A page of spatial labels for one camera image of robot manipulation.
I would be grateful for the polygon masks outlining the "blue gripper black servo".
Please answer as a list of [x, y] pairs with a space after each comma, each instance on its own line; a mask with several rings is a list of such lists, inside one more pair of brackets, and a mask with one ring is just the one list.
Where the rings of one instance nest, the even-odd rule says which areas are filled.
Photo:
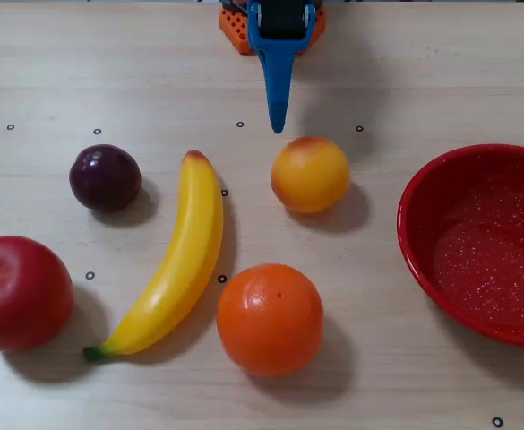
[[262, 0], [247, 4], [247, 36], [265, 80], [271, 128], [281, 133], [288, 111], [293, 64], [314, 32], [312, 1]]

